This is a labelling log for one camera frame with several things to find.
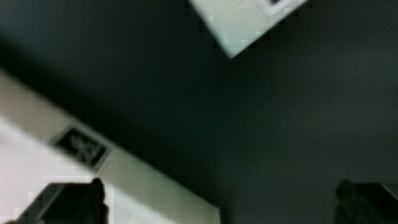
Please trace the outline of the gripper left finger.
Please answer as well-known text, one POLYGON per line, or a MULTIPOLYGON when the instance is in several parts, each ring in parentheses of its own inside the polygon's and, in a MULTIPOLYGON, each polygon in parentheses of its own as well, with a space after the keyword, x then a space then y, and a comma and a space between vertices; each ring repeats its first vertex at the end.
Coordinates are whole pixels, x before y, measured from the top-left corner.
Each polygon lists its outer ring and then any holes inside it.
POLYGON ((101 179, 89 183, 50 183, 16 224, 108 224, 101 179))

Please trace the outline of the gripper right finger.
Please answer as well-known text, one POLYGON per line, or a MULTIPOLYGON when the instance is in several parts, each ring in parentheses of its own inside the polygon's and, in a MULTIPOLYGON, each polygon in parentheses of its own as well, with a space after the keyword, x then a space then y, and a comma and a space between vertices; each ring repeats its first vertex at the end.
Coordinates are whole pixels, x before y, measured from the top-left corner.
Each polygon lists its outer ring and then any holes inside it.
POLYGON ((334 224, 398 224, 398 184, 343 180, 336 199, 334 224))

